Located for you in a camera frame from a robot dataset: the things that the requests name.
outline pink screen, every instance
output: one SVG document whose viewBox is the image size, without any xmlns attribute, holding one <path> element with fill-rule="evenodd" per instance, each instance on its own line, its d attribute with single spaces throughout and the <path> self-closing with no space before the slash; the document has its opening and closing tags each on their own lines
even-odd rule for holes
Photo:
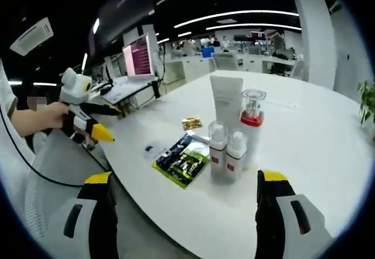
<svg viewBox="0 0 375 259">
<path fill-rule="evenodd" d="M 123 48 L 128 76 L 152 74 L 147 40 L 145 35 Z"/>
</svg>

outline product package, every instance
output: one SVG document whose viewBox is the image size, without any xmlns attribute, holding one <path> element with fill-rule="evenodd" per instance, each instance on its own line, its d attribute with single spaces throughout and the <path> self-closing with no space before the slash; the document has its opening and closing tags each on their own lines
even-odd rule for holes
<svg viewBox="0 0 375 259">
<path fill-rule="evenodd" d="M 199 117 L 188 117 L 182 120 L 182 127 L 186 130 L 202 127 L 202 122 Z"/>
<path fill-rule="evenodd" d="M 209 161 L 209 151 L 207 144 L 185 134 L 152 167 L 180 187 L 186 188 Z"/>
</svg>

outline white sleeve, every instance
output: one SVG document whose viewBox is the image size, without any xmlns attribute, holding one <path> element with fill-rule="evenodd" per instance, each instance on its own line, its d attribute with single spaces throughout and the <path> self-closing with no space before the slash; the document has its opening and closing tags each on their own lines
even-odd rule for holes
<svg viewBox="0 0 375 259">
<path fill-rule="evenodd" d="M 17 105 L 17 98 L 9 85 L 2 62 L 0 59 L 0 100 L 4 102 L 6 113 L 12 113 Z"/>
</svg>

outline round white table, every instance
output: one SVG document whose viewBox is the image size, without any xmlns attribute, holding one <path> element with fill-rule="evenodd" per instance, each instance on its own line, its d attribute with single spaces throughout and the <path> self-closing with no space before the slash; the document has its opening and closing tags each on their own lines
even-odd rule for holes
<svg viewBox="0 0 375 259">
<path fill-rule="evenodd" d="M 216 71 L 242 77 L 244 88 L 267 92 L 256 163 L 233 185 L 210 177 L 210 165 L 186 189 L 152 166 L 150 143 L 160 149 L 183 134 L 181 121 L 215 119 L 209 75 L 148 104 L 111 130 L 114 143 L 102 143 L 120 182 L 148 217 L 169 237 L 201 258 L 254 258 L 257 248 L 257 170 L 287 176 L 324 215 L 337 237 L 353 220 L 372 178 L 373 148 L 360 128 L 359 105 L 324 87 L 269 74 Z"/>
</svg>

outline person's arm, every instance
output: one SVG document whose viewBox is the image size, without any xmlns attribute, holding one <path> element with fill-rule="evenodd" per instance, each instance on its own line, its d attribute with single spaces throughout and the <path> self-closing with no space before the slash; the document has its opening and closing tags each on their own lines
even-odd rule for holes
<svg viewBox="0 0 375 259">
<path fill-rule="evenodd" d="M 54 102 L 41 111 L 15 110 L 10 119 L 18 134 L 24 137 L 48 128 L 61 128 L 63 115 L 68 111 L 68 106 Z"/>
</svg>

